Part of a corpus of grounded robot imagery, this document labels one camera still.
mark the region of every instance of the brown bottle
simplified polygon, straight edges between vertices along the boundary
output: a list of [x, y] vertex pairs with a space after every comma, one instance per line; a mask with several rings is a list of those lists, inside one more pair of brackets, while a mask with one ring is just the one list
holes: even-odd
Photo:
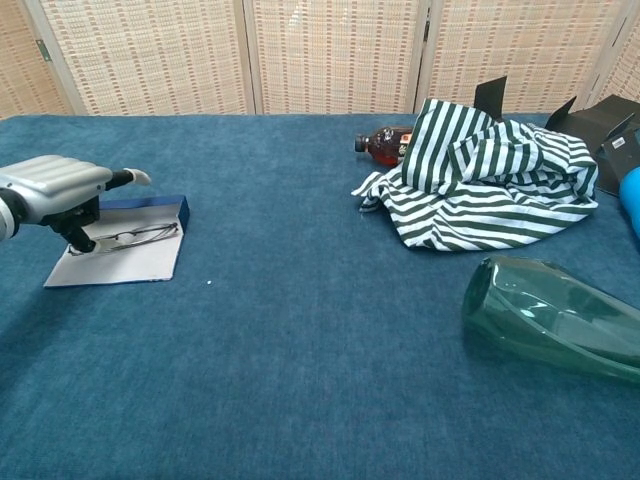
[[376, 162], [395, 167], [404, 160], [413, 127], [382, 127], [373, 135], [356, 135], [356, 152], [368, 152]]

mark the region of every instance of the green and white striped shirt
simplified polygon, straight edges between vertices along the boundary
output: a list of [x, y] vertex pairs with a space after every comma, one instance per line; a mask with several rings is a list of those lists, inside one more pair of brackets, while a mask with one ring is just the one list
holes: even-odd
[[533, 243], [593, 212], [596, 162], [582, 140], [427, 100], [402, 164], [353, 195], [384, 205], [408, 247], [494, 250]]

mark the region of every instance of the woven screen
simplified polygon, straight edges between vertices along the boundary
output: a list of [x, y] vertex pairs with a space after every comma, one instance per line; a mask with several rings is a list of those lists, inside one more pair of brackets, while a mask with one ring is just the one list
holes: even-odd
[[640, 101], [640, 16], [622, 47], [600, 99], [611, 94]]
[[623, 1], [443, 1], [428, 96], [471, 105], [506, 74], [505, 113], [553, 111], [580, 93]]
[[405, 111], [420, 1], [250, 2], [264, 112]]
[[41, 4], [89, 113], [249, 110], [232, 0]]
[[0, 39], [0, 118], [70, 113], [18, 8], [18, 0], [0, 2]]

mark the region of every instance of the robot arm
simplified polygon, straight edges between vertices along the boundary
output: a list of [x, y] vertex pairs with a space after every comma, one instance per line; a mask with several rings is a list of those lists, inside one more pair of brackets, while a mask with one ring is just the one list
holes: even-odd
[[98, 197], [128, 183], [149, 185], [135, 169], [108, 168], [59, 155], [44, 155], [0, 168], [0, 241], [21, 224], [50, 226], [72, 247], [91, 252], [95, 243], [82, 227], [100, 219]]

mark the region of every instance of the blue tablecloth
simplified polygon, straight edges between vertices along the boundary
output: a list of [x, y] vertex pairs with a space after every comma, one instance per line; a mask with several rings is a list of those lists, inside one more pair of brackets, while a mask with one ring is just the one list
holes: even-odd
[[[530, 117], [539, 123], [544, 117]], [[1, 478], [634, 478], [640, 390], [463, 335], [486, 253], [403, 246], [350, 192], [356, 133], [412, 115], [16, 117], [0, 164], [61, 154], [185, 194], [170, 282], [45, 290], [44, 227], [0, 244]], [[614, 197], [509, 255], [640, 307]]]

